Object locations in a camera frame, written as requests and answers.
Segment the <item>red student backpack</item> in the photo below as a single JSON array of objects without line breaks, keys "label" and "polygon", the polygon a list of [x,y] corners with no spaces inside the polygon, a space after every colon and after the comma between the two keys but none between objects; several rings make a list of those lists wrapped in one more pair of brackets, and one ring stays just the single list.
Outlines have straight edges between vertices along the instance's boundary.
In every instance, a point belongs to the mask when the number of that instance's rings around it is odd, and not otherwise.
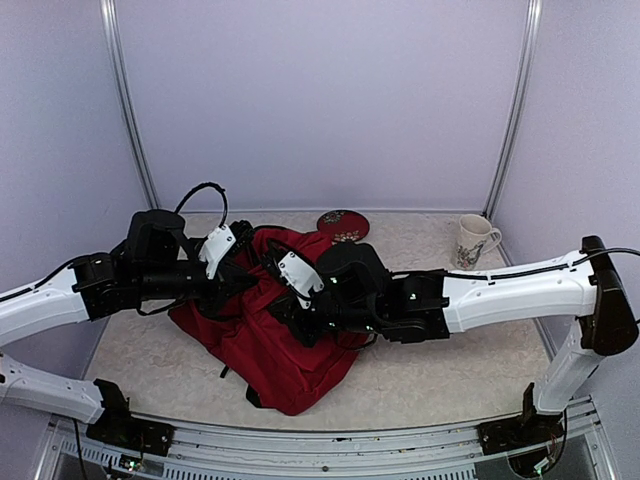
[{"label": "red student backpack", "polygon": [[169,317],[247,382],[254,406],[295,416],[343,380],[369,336],[325,333],[312,347],[294,338],[268,310],[289,297],[262,264],[269,240],[281,241],[311,261],[332,246],[324,233],[259,226],[252,244],[234,258],[257,283],[226,300],[211,317],[198,310],[196,301],[171,309]]}]

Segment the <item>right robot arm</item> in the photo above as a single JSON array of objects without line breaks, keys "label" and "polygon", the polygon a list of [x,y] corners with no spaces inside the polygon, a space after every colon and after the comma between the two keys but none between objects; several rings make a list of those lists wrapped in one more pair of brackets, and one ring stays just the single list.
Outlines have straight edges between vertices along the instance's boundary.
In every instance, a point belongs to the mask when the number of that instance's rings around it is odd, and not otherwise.
[{"label": "right robot arm", "polygon": [[331,246],[318,259],[278,240],[268,270],[287,289],[271,312],[303,345],[326,333],[363,333],[403,344],[447,339],[487,325],[572,316],[565,345],[530,385],[511,433],[523,444],[546,432],[602,360],[639,338],[611,250],[597,236],[547,261],[480,272],[392,272],[366,243]]}]

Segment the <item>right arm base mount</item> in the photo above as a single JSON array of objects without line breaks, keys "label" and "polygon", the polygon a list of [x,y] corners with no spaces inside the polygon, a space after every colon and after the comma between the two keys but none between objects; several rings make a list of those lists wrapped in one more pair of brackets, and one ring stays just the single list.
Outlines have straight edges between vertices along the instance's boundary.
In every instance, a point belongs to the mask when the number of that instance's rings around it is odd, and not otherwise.
[{"label": "right arm base mount", "polygon": [[534,383],[523,394],[522,411],[516,416],[480,423],[479,442],[484,455],[493,455],[551,441],[565,435],[564,414],[539,414],[534,406]]}]

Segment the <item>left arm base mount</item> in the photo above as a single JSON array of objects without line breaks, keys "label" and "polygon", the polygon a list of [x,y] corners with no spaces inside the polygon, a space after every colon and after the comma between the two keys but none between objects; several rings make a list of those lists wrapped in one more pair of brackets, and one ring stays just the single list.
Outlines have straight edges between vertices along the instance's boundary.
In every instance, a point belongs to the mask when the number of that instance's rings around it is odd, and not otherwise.
[{"label": "left arm base mount", "polygon": [[172,425],[134,416],[129,399],[115,383],[96,379],[93,384],[102,396],[103,412],[87,426],[88,438],[141,454],[168,456],[175,432]]}]

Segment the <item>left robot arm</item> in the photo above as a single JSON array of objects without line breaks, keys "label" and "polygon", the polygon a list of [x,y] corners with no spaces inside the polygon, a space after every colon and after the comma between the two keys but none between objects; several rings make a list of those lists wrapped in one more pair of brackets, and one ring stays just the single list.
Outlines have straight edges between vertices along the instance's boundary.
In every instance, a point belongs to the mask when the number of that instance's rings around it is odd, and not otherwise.
[{"label": "left robot arm", "polygon": [[[214,313],[249,276],[232,258],[249,244],[246,221],[222,224],[202,238],[185,235],[178,213],[154,209],[133,215],[126,238],[110,252],[76,257],[34,283],[1,298],[1,343],[8,345],[60,326],[141,311],[143,303],[193,300]],[[1,357],[1,400],[85,424],[99,421],[121,445],[140,434],[119,387],[75,380]]]}]

